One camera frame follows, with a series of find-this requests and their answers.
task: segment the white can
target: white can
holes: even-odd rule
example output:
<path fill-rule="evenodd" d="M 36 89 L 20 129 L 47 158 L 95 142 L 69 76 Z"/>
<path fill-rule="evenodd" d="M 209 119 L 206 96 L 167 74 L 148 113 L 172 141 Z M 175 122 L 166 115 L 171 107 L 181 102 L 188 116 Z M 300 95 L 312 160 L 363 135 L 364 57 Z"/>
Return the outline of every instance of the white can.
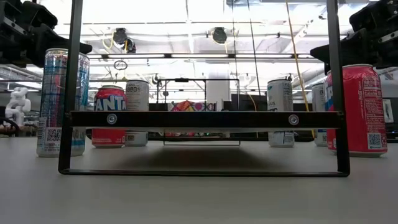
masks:
<path fill-rule="evenodd" d="M 142 131 L 126 131 L 125 146 L 146 146 L 148 133 Z"/>
<path fill-rule="evenodd" d="M 325 111 L 325 91 L 323 89 L 323 83 L 315 84 L 312 86 L 312 111 Z M 317 146 L 327 146 L 325 129 L 316 129 L 314 130 L 314 134 L 314 142 Z"/>
<path fill-rule="evenodd" d="M 126 84 L 126 108 L 128 111 L 149 111 L 149 83 L 129 80 Z M 146 146 L 148 132 L 126 131 L 126 146 Z"/>
<path fill-rule="evenodd" d="M 293 111 L 292 83 L 285 79 L 269 81 L 267 102 L 268 111 Z M 268 143 L 271 147 L 293 147 L 294 132 L 268 132 Z"/>

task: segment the table surface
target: table surface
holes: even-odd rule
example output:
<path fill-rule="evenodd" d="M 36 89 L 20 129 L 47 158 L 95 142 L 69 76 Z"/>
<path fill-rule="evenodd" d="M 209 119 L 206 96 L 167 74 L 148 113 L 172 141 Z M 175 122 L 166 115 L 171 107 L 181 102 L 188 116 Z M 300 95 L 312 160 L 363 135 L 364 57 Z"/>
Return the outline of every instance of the table surface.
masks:
<path fill-rule="evenodd" d="M 58 159 L 39 158 L 35 148 L 35 138 L 0 139 L 0 223 L 396 222 L 397 144 L 389 144 L 382 158 L 351 158 L 348 178 L 61 175 Z M 296 142 L 293 149 L 269 148 L 267 142 L 241 147 L 150 142 L 134 149 L 92 149 L 88 142 L 86 148 L 73 166 L 328 171 L 336 162 L 313 142 Z"/>

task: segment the white figurine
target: white figurine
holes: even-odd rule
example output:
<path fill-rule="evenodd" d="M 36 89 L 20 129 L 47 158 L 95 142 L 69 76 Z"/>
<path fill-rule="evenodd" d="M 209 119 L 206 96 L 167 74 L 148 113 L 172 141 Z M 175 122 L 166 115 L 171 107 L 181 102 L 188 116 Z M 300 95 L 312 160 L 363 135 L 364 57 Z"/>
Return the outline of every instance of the white figurine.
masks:
<path fill-rule="evenodd" d="M 18 126 L 24 125 L 24 116 L 26 112 L 30 111 L 30 100 L 26 98 L 28 89 L 25 87 L 17 87 L 11 93 L 11 100 L 6 106 L 6 118 L 11 118 L 15 115 L 15 123 Z"/>

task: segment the screw head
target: screw head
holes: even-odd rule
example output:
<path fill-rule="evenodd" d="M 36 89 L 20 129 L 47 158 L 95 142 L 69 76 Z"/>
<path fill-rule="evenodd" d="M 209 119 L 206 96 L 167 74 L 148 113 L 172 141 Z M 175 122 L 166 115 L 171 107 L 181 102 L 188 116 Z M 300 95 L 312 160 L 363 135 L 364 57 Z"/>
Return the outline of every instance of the screw head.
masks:
<path fill-rule="evenodd" d="M 106 122 L 108 122 L 108 124 L 115 124 L 117 120 L 118 117 L 116 116 L 116 114 L 109 114 L 106 117 Z"/>
<path fill-rule="evenodd" d="M 294 115 L 294 114 L 290 115 L 289 116 L 289 123 L 291 125 L 298 125 L 299 124 L 299 117 L 297 115 Z"/>

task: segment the energy drink can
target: energy drink can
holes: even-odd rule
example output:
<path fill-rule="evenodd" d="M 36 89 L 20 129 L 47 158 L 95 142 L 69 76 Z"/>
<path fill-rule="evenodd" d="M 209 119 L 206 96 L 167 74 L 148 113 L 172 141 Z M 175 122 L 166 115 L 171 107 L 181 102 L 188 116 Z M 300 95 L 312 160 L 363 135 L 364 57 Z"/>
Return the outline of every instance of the energy drink can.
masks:
<path fill-rule="evenodd" d="M 57 157 L 60 151 L 62 119 L 67 74 L 67 49 L 48 49 L 45 54 L 42 97 L 36 153 L 40 157 Z M 79 55 L 75 110 L 86 110 L 90 60 Z M 86 128 L 73 128 L 72 156 L 85 150 Z"/>
<path fill-rule="evenodd" d="M 94 98 L 95 111 L 126 110 L 126 96 L 123 88 L 118 86 L 102 86 Z M 91 143 L 95 147 L 123 147 L 126 131 L 121 129 L 93 129 Z"/>
<path fill-rule="evenodd" d="M 312 86 L 312 111 L 324 112 L 325 111 L 325 91 L 323 89 L 323 83 L 318 83 Z M 316 129 L 315 144 L 317 146 L 327 146 L 326 130 Z"/>
<path fill-rule="evenodd" d="M 149 83 L 129 80 L 126 83 L 126 108 L 129 111 L 149 111 Z M 146 146 L 148 132 L 126 131 L 126 146 Z"/>
<path fill-rule="evenodd" d="M 267 86 L 268 111 L 293 111 L 292 83 L 286 79 L 272 80 Z M 293 131 L 276 131 L 268 133 L 271 147 L 293 147 Z"/>
<path fill-rule="evenodd" d="M 331 72 L 325 80 L 325 109 L 334 111 Z M 387 152 L 381 82 L 372 65 L 343 67 L 348 150 L 351 156 L 379 157 Z M 336 131 L 327 130 L 328 149 L 336 151 Z"/>

